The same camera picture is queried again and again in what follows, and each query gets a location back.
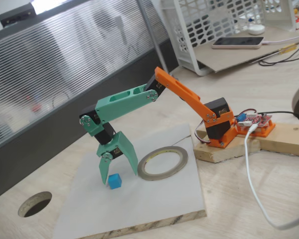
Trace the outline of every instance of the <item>wooden desk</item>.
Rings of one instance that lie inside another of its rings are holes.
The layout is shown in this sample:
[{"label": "wooden desk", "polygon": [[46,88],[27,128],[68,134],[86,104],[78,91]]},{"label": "wooden desk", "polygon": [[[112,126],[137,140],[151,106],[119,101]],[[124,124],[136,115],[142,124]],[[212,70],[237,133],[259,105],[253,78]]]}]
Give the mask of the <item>wooden desk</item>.
[{"label": "wooden desk", "polygon": [[[176,69],[174,75],[200,95],[202,102],[224,97],[237,114],[247,108],[290,111],[292,97],[299,88],[299,61],[273,67],[244,65],[206,77]],[[299,123],[287,114],[276,114],[273,120]],[[166,89],[155,103],[111,124],[133,141],[153,130],[184,122],[190,124],[193,132],[200,121],[201,118],[184,101]],[[94,138],[83,136],[1,195],[0,239],[51,238],[82,157],[86,152],[96,151],[97,146]],[[299,227],[280,232],[267,223],[251,194],[244,157],[217,164],[198,160],[197,164],[207,208],[206,218],[121,238],[299,239]],[[274,222],[281,224],[298,217],[299,157],[259,152],[250,156],[250,166],[255,189]],[[21,204],[42,191],[52,193],[49,205],[34,216],[19,217],[17,212]]]}]

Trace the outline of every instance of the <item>robotic arm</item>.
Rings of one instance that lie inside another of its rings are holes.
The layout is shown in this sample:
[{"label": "robotic arm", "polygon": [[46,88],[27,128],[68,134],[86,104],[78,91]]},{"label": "robotic arm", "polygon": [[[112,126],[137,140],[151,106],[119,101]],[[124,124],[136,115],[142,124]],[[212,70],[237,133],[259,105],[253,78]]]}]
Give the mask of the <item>robotic arm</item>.
[{"label": "robotic arm", "polygon": [[132,143],[121,131],[116,133],[109,121],[156,101],[165,88],[180,96],[202,117],[210,139],[209,146],[225,148],[237,135],[232,126],[234,114],[224,98],[204,105],[198,95],[157,67],[147,84],[105,97],[80,115],[80,124],[100,143],[97,155],[101,157],[99,168],[104,184],[111,161],[122,154],[129,160],[135,175],[138,167]]}]

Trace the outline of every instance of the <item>red circuit board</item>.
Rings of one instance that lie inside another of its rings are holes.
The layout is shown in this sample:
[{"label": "red circuit board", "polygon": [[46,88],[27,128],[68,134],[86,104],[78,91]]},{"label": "red circuit board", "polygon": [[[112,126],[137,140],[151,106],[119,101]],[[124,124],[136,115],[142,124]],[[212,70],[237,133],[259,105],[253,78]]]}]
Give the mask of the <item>red circuit board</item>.
[{"label": "red circuit board", "polygon": [[257,123],[258,127],[264,127],[272,116],[268,115],[257,115],[257,116],[247,116],[244,121],[251,121],[253,124]]}]

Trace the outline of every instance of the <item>cardboard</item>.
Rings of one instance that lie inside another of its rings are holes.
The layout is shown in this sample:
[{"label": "cardboard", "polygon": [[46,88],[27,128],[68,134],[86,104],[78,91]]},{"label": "cardboard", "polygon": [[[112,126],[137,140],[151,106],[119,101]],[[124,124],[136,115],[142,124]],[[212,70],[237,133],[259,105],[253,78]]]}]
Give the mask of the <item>cardboard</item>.
[{"label": "cardboard", "polygon": [[[252,37],[248,32],[240,32],[232,35],[234,37]],[[264,36],[266,41],[279,41],[299,36],[297,32],[289,32],[279,28],[266,26],[266,31],[258,36]],[[213,71],[218,72],[233,67],[255,58],[273,53],[278,49],[295,43],[289,41],[281,44],[263,45],[259,49],[212,49],[214,41],[197,46],[194,48],[196,59],[202,64],[208,66]]]}]

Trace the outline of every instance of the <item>white plastic basket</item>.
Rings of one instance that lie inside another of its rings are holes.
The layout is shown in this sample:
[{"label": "white plastic basket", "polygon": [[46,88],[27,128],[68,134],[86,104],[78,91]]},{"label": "white plastic basket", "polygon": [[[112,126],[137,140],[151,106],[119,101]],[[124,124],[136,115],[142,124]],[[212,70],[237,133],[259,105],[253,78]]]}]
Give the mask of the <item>white plastic basket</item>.
[{"label": "white plastic basket", "polygon": [[196,60],[193,47],[249,24],[296,29],[292,0],[161,0],[160,8],[179,65],[200,76],[212,70]]}]

